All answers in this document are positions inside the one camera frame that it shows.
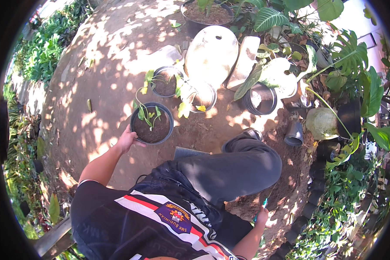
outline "black plastic pot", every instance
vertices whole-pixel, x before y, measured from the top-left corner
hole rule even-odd
[[[298,234],[301,234],[308,225],[308,220],[309,219],[304,216],[298,217],[292,224],[292,230]]]
[[[300,122],[291,121],[287,127],[284,142],[290,146],[301,146],[303,143],[303,128]]]
[[[313,205],[312,203],[308,202],[305,204],[303,210],[302,210],[302,216],[306,217],[307,219],[312,219],[312,214],[317,209],[317,206]]]
[[[262,98],[260,104],[255,107],[252,99],[258,98],[259,95]],[[242,108],[256,116],[269,115],[273,112],[277,105],[277,96],[274,89],[269,89],[266,85],[257,82],[247,93],[240,99],[239,104]]]
[[[209,105],[208,107],[205,108],[205,112],[210,110],[215,105],[215,102],[217,102],[217,91],[213,88],[213,86],[211,86],[209,83],[207,83],[205,81],[188,80],[187,83],[190,86],[190,88],[186,92],[186,94],[184,92],[182,92],[182,95],[180,96],[180,100],[182,102],[186,101],[187,103],[191,103],[192,100],[189,100],[189,97],[191,96],[193,91],[203,92],[203,93],[208,91],[212,96],[212,102],[211,102],[211,105]],[[191,107],[191,112],[205,113],[203,111],[200,111],[200,110],[194,108],[193,106]]]
[[[325,190],[325,181],[324,180],[312,181],[311,190],[324,191]]]
[[[186,23],[186,28],[187,28],[187,32],[188,32],[188,35],[189,37],[191,38],[195,38],[196,34],[198,34],[200,32],[200,30],[204,29],[205,27],[207,26],[210,26],[210,25],[222,25],[222,26],[226,26],[228,24],[231,23],[232,21],[232,18],[234,16],[234,14],[232,13],[232,10],[224,3],[221,5],[222,8],[226,9],[228,14],[231,16],[231,20],[228,21],[227,23],[223,23],[223,24],[205,24],[205,23],[199,23],[199,22],[196,22],[194,20],[191,20],[189,19],[188,17],[186,17],[184,11],[185,11],[185,5],[189,4],[189,3],[192,3],[193,1],[195,0],[189,0],[189,1],[186,1],[185,3],[183,3],[180,7],[180,12],[182,13],[183,15],[183,18],[185,19],[185,23]],[[221,2],[219,1],[214,1],[214,3],[216,4],[220,4]]]
[[[333,159],[338,155],[341,145],[335,141],[324,140],[318,143],[317,158],[333,163]]]
[[[33,169],[37,174],[41,173],[43,171],[43,165],[40,160],[32,160],[33,163]]]
[[[157,106],[161,110],[161,112],[165,113],[166,116],[169,118],[170,128],[169,128],[169,133],[167,134],[167,136],[165,138],[163,138],[163,140],[161,140],[161,141],[159,141],[157,143],[147,143],[146,141],[143,141],[140,138],[137,138],[137,140],[139,140],[142,143],[148,144],[148,145],[163,143],[164,141],[166,141],[166,139],[168,139],[171,136],[172,131],[173,131],[173,116],[172,116],[172,113],[170,112],[169,109],[167,109],[167,107],[165,107],[164,105],[162,105],[161,103],[158,103],[158,102],[148,102],[148,103],[145,103],[144,105],[147,108]],[[139,113],[139,108],[137,108],[131,114],[131,119],[130,119],[130,131],[131,132],[135,132],[133,122],[138,119],[138,115],[137,115],[138,113]]]
[[[309,176],[312,179],[324,180],[325,166],[327,165],[327,161],[314,161],[309,169]]]
[[[308,203],[312,203],[313,205],[319,205],[319,200],[323,195],[323,191],[314,190],[308,198]]]
[[[280,247],[276,250],[275,255],[280,256],[284,259],[284,257],[289,254],[289,252],[292,250],[292,246],[289,243],[283,243],[280,245]]]
[[[352,133],[361,133],[361,102],[360,99],[354,99],[347,104],[338,107],[338,117],[343,122],[348,131]],[[350,138],[347,131],[337,120],[338,133],[341,137]]]
[[[295,232],[294,230],[289,230],[284,234],[286,241],[291,245],[296,245],[295,241],[298,238],[298,236],[299,233]]]
[[[160,68],[158,68],[156,71],[155,71],[155,73],[153,74],[153,76],[157,76],[157,75],[159,75],[162,71],[171,71],[171,75],[172,74],[178,74],[181,78],[183,78],[183,73],[182,73],[182,71],[180,71],[177,67],[175,67],[175,66],[163,66],[163,67],[160,67]],[[161,97],[172,97],[172,96],[174,96],[175,95],[175,93],[173,93],[172,95],[170,95],[170,96],[163,96],[163,95],[161,95],[161,94],[159,94],[158,92],[156,92],[156,88],[154,88],[153,89],[153,93],[155,93],[155,95],[157,95],[157,96],[161,96]]]

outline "monstera leaf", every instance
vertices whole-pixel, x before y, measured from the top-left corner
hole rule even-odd
[[[367,128],[381,148],[390,151],[390,127],[377,128],[370,123],[365,123],[363,127]]]
[[[384,93],[381,79],[373,66],[370,67],[369,71],[360,73],[359,84],[363,88],[364,95],[363,104],[361,105],[361,116],[372,117],[378,113]]]
[[[289,20],[283,13],[276,11],[272,8],[261,8],[257,13],[256,22],[254,24],[254,30],[256,32],[262,32],[270,29],[273,26],[281,26],[288,24]]]
[[[342,13],[344,4],[341,0],[318,0],[317,10],[321,21],[332,21]]]
[[[357,77],[358,70],[363,71],[363,61],[365,64],[365,69],[368,67],[369,59],[367,57],[367,45],[365,42],[362,42],[357,45],[357,35],[354,31],[350,31],[350,34],[346,30],[343,31],[341,35],[338,35],[336,38],[337,41],[342,42],[342,45],[338,42],[333,44],[334,47],[341,48],[340,52],[333,52],[332,58],[340,58],[339,62],[335,64],[336,68],[342,66],[341,73],[345,76],[348,76],[352,73],[352,78]]]
[[[310,5],[314,0],[283,0],[284,4],[291,10],[298,10]]]

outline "fallen leaf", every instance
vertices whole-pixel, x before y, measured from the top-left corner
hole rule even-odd
[[[87,100],[87,106],[88,106],[88,111],[92,112],[92,107],[91,107],[91,99]]]
[[[322,94],[322,97],[325,101],[327,101],[330,96],[331,96],[331,92],[329,91],[324,91]]]
[[[207,131],[209,130],[208,127],[206,127],[203,123],[198,123],[198,125]]]

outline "white stripe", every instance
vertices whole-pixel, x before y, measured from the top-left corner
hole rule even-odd
[[[142,257],[142,255],[135,254],[132,258],[130,258],[130,260],[139,260],[140,257]]]
[[[139,194],[139,195],[142,195],[142,196],[145,196],[145,197],[146,197],[146,195],[147,195],[147,194],[143,194],[143,193],[140,193],[140,192],[138,192],[138,191],[135,191],[135,190],[133,190],[133,192],[132,192],[131,194]],[[184,242],[189,242],[189,243],[191,243],[191,244],[192,244],[192,248],[194,248],[195,250],[197,250],[197,251],[203,250],[203,251],[205,251],[205,252],[208,252],[209,254],[211,254],[212,256],[214,256],[216,259],[225,259],[225,258],[224,258],[222,255],[220,255],[219,252],[218,252],[215,248],[213,248],[212,246],[207,245],[206,247],[204,247],[204,245],[203,245],[201,242],[199,242],[199,237],[198,237],[197,235],[192,234],[192,233],[189,233],[189,234],[187,234],[187,233],[182,233],[182,234],[176,233],[168,224],[166,224],[165,222],[161,221],[161,218],[154,212],[154,210],[152,210],[152,209],[150,209],[150,208],[148,208],[148,207],[146,207],[146,206],[144,206],[144,205],[142,205],[142,204],[140,204],[140,203],[138,203],[138,202],[134,202],[134,201],[128,200],[128,199],[126,199],[126,198],[124,198],[124,197],[121,197],[121,198],[116,199],[115,202],[117,202],[118,204],[122,205],[122,206],[125,207],[125,208],[128,208],[128,209],[130,209],[130,210],[132,210],[132,211],[134,211],[134,212],[137,212],[137,213],[139,213],[139,214],[141,214],[141,215],[143,215],[143,216],[146,216],[146,217],[148,217],[148,218],[150,218],[150,219],[152,219],[152,220],[158,222],[159,224],[164,225],[165,227],[167,227],[167,229],[168,229],[173,235],[177,236],[179,239],[181,239],[181,240],[184,241]],[[207,229],[205,226],[203,226],[203,225],[198,221],[198,219],[197,219],[196,217],[194,217],[194,216],[192,216],[192,215],[191,215],[191,222],[192,222],[193,224],[197,224],[197,226],[199,226],[200,228],[202,228],[202,229],[204,230],[204,232],[208,233],[208,229]],[[223,245],[221,245],[220,243],[218,243],[218,242],[216,242],[216,241],[214,241],[214,240],[213,240],[213,241],[208,240],[208,241],[210,241],[209,243],[215,243],[215,244],[217,244],[217,245],[222,246],[224,250],[227,250],[227,252],[229,252],[229,254],[232,255],[232,253],[231,253],[228,249],[226,249]]]
[[[155,195],[155,194],[143,194],[137,190],[133,190],[130,194],[134,194],[134,195],[141,195],[143,197],[146,197],[150,200],[154,200],[158,203],[161,203],[161,204],[165,204],[166,202],[173,202],[172,200],[168,199],[167,197],[163,196],[163,195]],[[176,204],[177,206],[181,207],[183,209],[183,207],[175,202],[173,202],[174,204]],[[208,233],[209,233],[209,229],[203,225],[203,223],[201,223],[197,217],[193,216],[192,214],[191,215],[191,222],[193,224],[195,224],[196,226],[200,227],[203,232],[204,232],[204,239],[205,241],[207,241],[207,243],[214,243],[214,244],[217,244],[217,245],[220,245],[221,247],[223,247],[230,255],[233,255],[233,253],[228,250],[224,245],[222,245],[221,243],[215,241],[215,240],[210,240],[208,238]]]

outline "foot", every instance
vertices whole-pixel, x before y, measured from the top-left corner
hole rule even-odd
[[[241,134],[245,134],[245,135],[247,135],[247,136],[250,136],[250,137],[252,137],[252,138],[254,138],[254,139],[256,139],[256,140],[258,140],[258,141],[263,141],[263,135],[262,135],[262,133],[260,132],[260,131],[258,131],[258,130],[256,130],[256,129],[254,129],[254,128],[247,128],[247,129],[244,129],[242,132],[241,132]],[[233,137],[233,138],[231,138],[231,139],[229,139],[227,142],[225,142],[224,144],[223,144],[223,146],[221,147],[221,152],[223,152],[223,153],[229,153],[230,151],[229,151],[229,149],[228,149],[228,144],[234,139],[235,137]]]

